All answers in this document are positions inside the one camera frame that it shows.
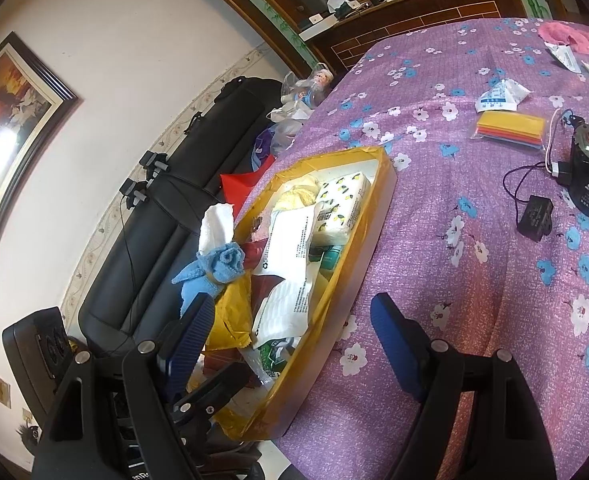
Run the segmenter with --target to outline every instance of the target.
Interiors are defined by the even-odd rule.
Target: brick pattern panel
[[[385,38],[421,28],[443,25],[444,23],[456,23],[462,19],[474,20],[476,18],[500,17],[501,14],[498,12],[497,4],[494,1],[452,7],[451,9],[423,14],[401,22],[390,23],[383,28],[378,28],[367,34],[335,44],[332,46],[332,50],[337,54],[337,57],[346,68],[352,68],[361,59],[361,56],[370,50],[371,46]]]

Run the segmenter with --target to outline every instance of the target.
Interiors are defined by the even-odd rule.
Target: pink cloth
[[[559,22],[546,22],[539,27],[539,36],[547,43],[568,44],[579,54],[589,54],[589,32],[585,30],[576,30]]]

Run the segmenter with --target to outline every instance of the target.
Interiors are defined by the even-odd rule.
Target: purple floral tablecloth
[[[469,138],[476,99],[501,78],[533,92],[520,112],[548,121],[558,108],[589,116],[589,75],[556,62],[537,35],[540,23],[471,20],[378,43],[250,196],[303,156],[351,146],[382,144],[398,170],[341,339],[277,442],[309,480],[383,478],[417,412],[370,325],[370,300],[384,291],[430,336],[460,351],[512,351],[541,410],[559,479],[589,455],[589,218],[545,171],[534,171],[519,195],[552,199],[553,230],[538,244],[519,235],[501,180],[543,152]],[[552,160],[568,158],[570,141],[571,129],[560,125]],[[509,180],[512,189],[520,176]],[[462,420],[443,478],[454,471]]]

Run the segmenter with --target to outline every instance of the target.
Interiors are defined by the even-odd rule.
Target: white wire
[[[549,160],[549,156],[552,149],[552,125],[554,124],[554,119],[556,118],[557,114],[561,111],[561,108],[557,108],[554,110],[554,115],[552,115],[551,120],[549,121],[549,131],[548,131],[548,147],[545,150],[545,169],[548,170],[549,174],[552,174],[552,167],[551,161]]]

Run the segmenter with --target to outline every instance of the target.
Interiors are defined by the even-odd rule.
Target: metal screw
[[[504,348],[497,350],[497,357],[504,363],[509,363],[512,360],[512,354],[510,353],[510,350],[506,350]]]
[[[443,339],[435,339],[434,341],[432,341],[430,346],[435,352],[439,352],[439,354],[447,352],[450,348],[450,345],[448,345]]]
[[[149,354],[154,350],[154,341],[141,341],[137,346],[137,350],[141,354]]]
[[[90,360],[90,352],[84,350],[75,355],[74,361],[78,365],[87,363]]]

